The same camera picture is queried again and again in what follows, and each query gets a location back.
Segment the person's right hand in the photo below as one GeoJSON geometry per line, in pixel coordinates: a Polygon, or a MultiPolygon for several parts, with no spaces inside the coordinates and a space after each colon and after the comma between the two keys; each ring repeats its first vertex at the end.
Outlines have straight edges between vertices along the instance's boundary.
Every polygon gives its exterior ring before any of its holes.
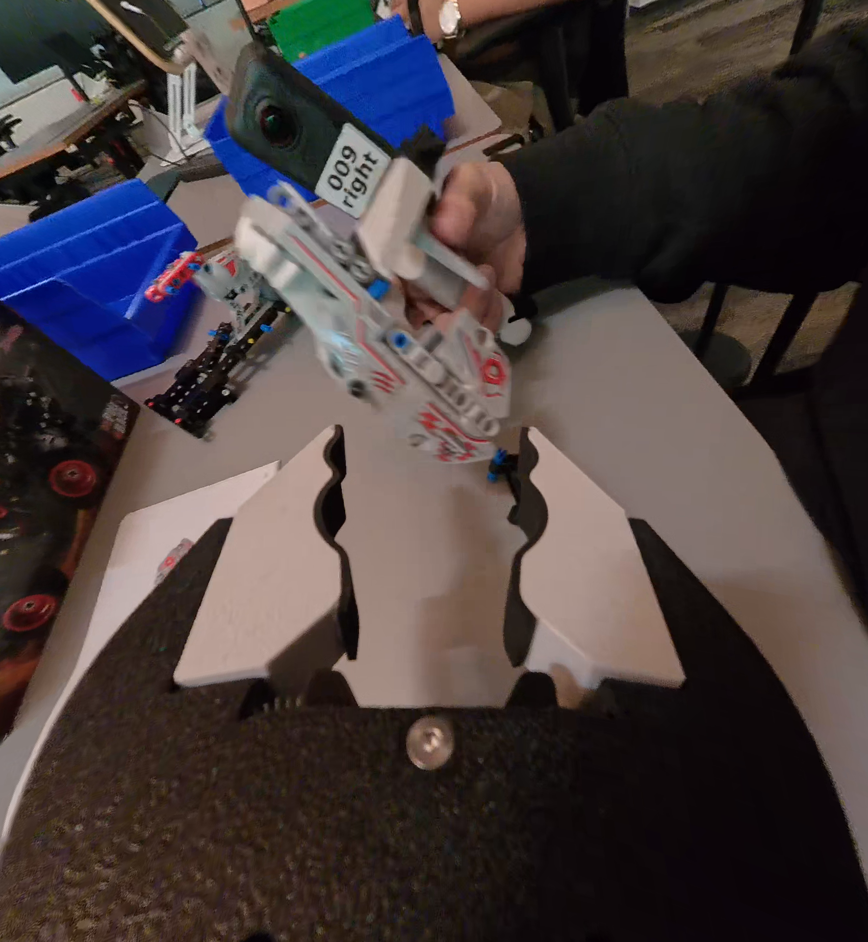
{"type": "Polygon", "coordinates": [[[496,333],[504,317],[503,299],[521,287],[526,248],[522,207],[510,172],[498,162],[455,165],[428,213],[428,229],[487,279],[487,288],[467,288],[460,309],[496,333]]]}

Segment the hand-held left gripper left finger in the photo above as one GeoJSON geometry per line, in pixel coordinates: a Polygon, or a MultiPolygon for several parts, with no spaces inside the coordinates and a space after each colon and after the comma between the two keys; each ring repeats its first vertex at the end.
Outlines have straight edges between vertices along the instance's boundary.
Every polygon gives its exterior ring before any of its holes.
{"type": "Polygon", "coordinates": [[[263,679],[305,689],[357,657],[359,617],[346,550],[340,425],[318,433],[237,511],[173,679],[198,688],[263,679]]]}

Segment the black table base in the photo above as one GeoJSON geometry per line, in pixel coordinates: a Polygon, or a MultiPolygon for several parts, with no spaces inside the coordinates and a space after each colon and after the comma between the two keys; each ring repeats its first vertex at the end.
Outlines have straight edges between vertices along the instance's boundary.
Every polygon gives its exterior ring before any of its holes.
{"type": "Polygon", "coordinates": [[[693,355],[727,391],[747,387],[753,390],[775,377],[783,357],[799,333],[819,297],[817,292],[794,295],[786,306],[757,364],[740,341],[718,328],[730,286],[714,284],[708,305],[697,329],[680,333],[693,355]]]}

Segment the green plastic crate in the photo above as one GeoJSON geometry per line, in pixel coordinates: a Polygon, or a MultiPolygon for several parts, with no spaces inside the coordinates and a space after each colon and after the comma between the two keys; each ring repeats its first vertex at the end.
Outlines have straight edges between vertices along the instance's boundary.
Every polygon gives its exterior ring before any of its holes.
{"type": "Polygon", "coordinates": [[[299,1],[275,11],[266,27],[280,55],[296,64],[375,21],[371,1],[299,1]]]}

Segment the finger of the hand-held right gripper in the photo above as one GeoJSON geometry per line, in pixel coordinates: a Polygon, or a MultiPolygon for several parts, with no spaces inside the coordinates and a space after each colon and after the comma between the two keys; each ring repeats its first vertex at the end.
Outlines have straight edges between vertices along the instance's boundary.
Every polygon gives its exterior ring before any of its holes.
{"type": "Polygon", "coordinates": [[[421,278],[427,256],[416,238],[434,196],[425,171],[406,157],[393,159],[357,222],[357,241],[377,274],[389,280],[421,278]]]}

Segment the toy brick instruction booklet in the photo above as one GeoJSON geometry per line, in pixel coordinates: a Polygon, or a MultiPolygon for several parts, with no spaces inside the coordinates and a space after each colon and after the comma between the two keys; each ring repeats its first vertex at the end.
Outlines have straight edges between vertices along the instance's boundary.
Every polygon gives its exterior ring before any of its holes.
{"type": "Polygon", "coordinates": [[[220,519],[233,517],[281,469],[259,466],[127,514],[119,526],[71,677],[83,675],[121,625],[220,519]]]}

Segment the black grey toy brick chassis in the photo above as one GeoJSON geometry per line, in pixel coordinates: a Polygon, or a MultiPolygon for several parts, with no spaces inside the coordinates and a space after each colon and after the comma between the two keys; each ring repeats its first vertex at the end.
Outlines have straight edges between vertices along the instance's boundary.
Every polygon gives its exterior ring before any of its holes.
{"type": "Polygon", "coordinates": [[[215,248],[215,253],[181,253],[144,291],[146,300],[159,304],[186,288],[199,288],[228,308],[229,318],[210,333],[204,350],[177,370],[166,391],[145,401],[148,409],[198,439],[225,406],[238,400],[236,371],[291,312],[237,249],[215,248]]]}

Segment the blue storage bin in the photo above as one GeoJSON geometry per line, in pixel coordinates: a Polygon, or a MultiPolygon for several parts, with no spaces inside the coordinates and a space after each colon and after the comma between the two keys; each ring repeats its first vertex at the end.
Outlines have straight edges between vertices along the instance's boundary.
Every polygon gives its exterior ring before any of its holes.
{"type": "Polygon", "coordinates": [[[0,300],[108,381],[173,352],[198,290],[145,293],[195,250],[185,223],[139,180],[0,237],[0,300]]]}
{"type": "MultiPolygon", "coordinates": [[[[394,149],[427,126],[445,143],[455,113],[452,92],[434,46],[387,19],[297,60],[294,68],[348,109],[394,149]]],[[[316,196],[266,166],[227,129],[221,98],[204,137],[228,175],[247,196],[264,197],[278,182],[291,183],[312,202],[316,196]]]]}

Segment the wooden table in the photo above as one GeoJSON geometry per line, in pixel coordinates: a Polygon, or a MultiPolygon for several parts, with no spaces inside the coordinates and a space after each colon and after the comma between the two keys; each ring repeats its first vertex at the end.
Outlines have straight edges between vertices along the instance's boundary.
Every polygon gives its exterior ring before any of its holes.
{"type": "Polygon", "coordinates": [[[126,179],[134,178],[143,162],[129,142],[134,121],[131,105],[142,102],[147,89],[142,79],[114,88],[101,104],[84,104],[8,150],[0,157],[0,185],[55,170],[68,157],[105,157],[126,179]]]}

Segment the black toy brick frame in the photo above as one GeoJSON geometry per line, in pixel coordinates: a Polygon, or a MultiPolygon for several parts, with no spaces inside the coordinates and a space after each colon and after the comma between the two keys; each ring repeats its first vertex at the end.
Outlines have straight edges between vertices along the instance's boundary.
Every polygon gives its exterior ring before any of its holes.
{"type": "Polygon", "coordinates": [[[504,483],[511,491],[513,504],[508,515],[511,524],[519,523],[519,510],[522,500],[522,481],[519,471],[520,456],[498,448],[487,466],[487,479],[492,483],[504,483]]]}

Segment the person's right forearm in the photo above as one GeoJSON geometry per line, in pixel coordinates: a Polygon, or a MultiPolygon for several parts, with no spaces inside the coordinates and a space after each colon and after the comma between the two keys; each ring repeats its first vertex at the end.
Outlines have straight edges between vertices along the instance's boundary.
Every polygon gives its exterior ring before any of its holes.
{"type": "Polygon", "coordinates": [[[703,100],[635,98],[505,157],[522,291],[586,276],[677,302],[827,291],[868,258],[868,20],[703,100]]]}

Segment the grey toy brick shark head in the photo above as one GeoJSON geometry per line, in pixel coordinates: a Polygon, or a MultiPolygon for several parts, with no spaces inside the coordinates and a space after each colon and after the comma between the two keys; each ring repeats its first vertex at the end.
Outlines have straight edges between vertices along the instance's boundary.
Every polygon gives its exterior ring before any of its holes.
{"type": "Polygon", "coordinates": [[[307,328],[339,388],[447,465],[490,462],[511,411],[511,364],[467,311],[414,329],[400,288],[288,184],[248,198],[234,246],[307,328]]]}

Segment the dark monitor screen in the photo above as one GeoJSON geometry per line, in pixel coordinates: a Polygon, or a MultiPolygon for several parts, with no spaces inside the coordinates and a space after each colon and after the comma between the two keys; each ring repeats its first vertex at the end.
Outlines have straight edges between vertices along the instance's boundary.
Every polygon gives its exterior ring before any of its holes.
{"type": "Polygon", "coordinates": [[[107,28],[85,1],[0,1],[0,69],[21,81],[54,64],[44,41],[66,33],[89,47],[107,28]]]}

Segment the black printed toy set box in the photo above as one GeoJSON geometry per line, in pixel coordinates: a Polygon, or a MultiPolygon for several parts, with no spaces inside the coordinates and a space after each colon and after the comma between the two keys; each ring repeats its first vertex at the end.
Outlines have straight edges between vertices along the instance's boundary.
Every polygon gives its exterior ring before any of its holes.
{"type": "Polygon", "coordinates": [[[137,414],[128,396],[0,300],[0,744],[137,414]]]}

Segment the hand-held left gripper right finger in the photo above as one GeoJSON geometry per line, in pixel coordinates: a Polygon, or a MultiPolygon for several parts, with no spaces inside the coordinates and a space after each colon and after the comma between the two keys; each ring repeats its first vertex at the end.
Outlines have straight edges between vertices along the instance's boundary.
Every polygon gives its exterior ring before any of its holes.
{"type": "Polygon", "coordinates": [[[504,609],[510,664],[556,689],[619,680],[679,689],[686,674],[624,509],[536,427],[523,427],[504,609]]]}

